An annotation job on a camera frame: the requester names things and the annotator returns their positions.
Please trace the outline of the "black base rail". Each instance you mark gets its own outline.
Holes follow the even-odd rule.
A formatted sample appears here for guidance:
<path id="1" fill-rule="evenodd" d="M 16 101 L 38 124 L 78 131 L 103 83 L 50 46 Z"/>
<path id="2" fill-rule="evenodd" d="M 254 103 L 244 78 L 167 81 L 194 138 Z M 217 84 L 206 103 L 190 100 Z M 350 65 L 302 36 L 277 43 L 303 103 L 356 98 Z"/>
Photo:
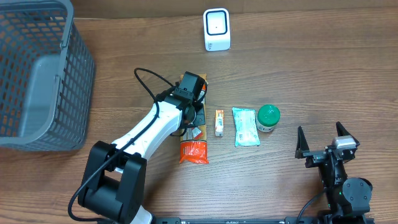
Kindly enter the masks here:
<path id="1" fill-rule="evenodd" d="M 157 217 L 152 222 L 155 224 L 316 224 L 326 223 L 315 217 L 301 217 L 297 221 L 296 217 L 285 217 L 283 219 L 181 219 L 179 217 Z"/>

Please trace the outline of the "orange noodle packet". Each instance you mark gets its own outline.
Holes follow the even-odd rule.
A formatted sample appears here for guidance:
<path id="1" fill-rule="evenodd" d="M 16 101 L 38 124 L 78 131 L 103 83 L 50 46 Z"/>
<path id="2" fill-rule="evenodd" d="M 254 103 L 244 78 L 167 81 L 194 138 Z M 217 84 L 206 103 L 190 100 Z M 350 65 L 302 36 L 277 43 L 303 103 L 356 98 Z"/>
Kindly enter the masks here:
<path id="1" fill-rule="evenodd" d="M 180 136 L 180 163 L 208 164 L 207 149 L 206 124 L 187 128 L 184 135 Z"/>

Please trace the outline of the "green lid white jar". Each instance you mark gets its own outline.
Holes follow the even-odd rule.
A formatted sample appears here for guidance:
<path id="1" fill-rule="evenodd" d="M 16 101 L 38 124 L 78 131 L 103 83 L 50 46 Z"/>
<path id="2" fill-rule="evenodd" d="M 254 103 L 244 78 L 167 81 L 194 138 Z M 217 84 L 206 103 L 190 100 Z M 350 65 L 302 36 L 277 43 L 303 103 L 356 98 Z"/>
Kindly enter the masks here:
<path id="1" fill-rule="evenodd" d="M 256 126 L 259 131 L 268 133 L 273 131 L 280 120 L 280 111 L 274 105 L 262 106 L 256 115 Z"/>

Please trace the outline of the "white barcode scanner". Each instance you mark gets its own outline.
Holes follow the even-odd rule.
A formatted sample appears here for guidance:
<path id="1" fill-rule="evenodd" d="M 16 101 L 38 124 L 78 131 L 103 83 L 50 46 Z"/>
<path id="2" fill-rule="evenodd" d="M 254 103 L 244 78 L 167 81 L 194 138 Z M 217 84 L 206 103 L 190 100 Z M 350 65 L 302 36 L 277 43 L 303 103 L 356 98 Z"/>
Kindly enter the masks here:
<path id="1" fill-rule="evenodd" d="M 203 13 L 203 30 L 207 51 L 215 52 L 230 49 L 231 29 L 227 9 L 207 9 Z"/>

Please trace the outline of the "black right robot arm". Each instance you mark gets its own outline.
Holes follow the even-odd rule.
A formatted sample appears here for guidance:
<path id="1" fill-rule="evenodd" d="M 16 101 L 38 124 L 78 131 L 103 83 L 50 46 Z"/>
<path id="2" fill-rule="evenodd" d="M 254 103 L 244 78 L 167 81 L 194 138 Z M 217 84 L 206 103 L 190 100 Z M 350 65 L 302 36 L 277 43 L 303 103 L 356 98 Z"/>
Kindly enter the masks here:
<path id="1" fill-rule="evenodd" d="M 295 158 L 305 159 L 306 168 L 318 168 L 323 190 L 310 199 L 296 217 L 295 223 L 373 223 L 367 219 L 373 185 L 364 178 L 349 178 L 345 163 L 355 158 L 360 142 L 338 121 L 337 137 L 322 151 L 311 151 L 302 127 L 298 127 Z M 304 218 L 304 211 L 322 195 L 326 196 L 328 210 L 316 217 Z"/>

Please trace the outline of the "small orange white box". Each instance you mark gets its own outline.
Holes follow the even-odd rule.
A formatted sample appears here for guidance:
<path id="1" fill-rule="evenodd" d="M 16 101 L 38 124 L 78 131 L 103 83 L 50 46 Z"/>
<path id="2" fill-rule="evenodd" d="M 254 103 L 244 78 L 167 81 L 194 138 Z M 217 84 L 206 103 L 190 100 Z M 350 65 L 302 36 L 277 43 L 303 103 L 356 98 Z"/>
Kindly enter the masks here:
<path id="1" fill-rule="evenodd" d="M 222 137 L 224 132 L 224 111 L 215 111 L 215 136 Z"/>

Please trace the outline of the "teal wet wipes pack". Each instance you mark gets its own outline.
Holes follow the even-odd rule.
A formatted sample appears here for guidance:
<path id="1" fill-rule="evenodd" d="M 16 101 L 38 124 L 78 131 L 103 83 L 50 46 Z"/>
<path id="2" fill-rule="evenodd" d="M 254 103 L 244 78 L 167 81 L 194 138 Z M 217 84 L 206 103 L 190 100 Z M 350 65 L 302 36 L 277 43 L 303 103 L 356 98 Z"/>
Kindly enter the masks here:
<path id="1" fill-rule="evenodd" d="M 235 146 L 259 146 L 261 144 L 256 127 L 255 111 L 232 108 L 236 128 Z"/>

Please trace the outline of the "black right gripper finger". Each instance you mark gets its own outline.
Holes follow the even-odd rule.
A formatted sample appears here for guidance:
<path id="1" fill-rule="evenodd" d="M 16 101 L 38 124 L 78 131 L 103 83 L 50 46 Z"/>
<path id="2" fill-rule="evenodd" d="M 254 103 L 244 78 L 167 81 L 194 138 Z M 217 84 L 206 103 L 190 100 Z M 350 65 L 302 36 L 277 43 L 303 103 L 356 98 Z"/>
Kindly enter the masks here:
<path id="1" fill-rule="evenodd" d="M 351 136 L 355 141 L 356 146 L 360 145 L 360 142 L 353 135 L 351 135 L 339 121 L 336 122 L 336 132 L 338 137 Z"/>
<path id="2" fill-rule="evenodd" d="M 308 153 L 309 150 L 309 146 L 307 143 L 307 140 L 305 138 L 303 129 L 301 126 L 298 127 L 298 139 L 297 139 L 297 146 L 296 146 L 296 150 L 295 150 L 295 158 L 296 159 L 303 159 L 305 156 L 305 153 Z"/>

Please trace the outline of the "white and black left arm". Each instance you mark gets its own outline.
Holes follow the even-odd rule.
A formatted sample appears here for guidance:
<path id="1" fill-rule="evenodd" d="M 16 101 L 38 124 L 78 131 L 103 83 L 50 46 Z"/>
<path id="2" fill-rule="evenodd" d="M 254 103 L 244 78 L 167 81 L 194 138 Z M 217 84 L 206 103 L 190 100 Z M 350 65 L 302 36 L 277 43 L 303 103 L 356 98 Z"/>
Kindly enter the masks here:
<path id="1" fill-rule="evenodd" d="M 205 78 L 185 72 L 180 82 L 152 95 L 149 113 L 128 133 L 112 143 L 96 142 L 90 150 L 81 186 L 68 204 L 91 210 L 96 223 L 155 223 L 143 206 L 147 162 L 162 142 L 178 130 L 205 123 Z"/>

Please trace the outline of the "grey plastic mesh basket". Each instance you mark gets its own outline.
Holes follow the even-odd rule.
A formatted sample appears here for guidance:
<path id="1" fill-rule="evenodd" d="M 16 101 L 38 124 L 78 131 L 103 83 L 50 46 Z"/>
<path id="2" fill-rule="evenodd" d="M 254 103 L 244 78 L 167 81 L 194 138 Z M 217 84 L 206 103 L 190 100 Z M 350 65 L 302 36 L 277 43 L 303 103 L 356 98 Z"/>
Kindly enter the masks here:
<path id="1" fill-rule="evenodd" d="M 1 146 L 81 148 L 95 71 L 70 1 L 2 1 Z"/>

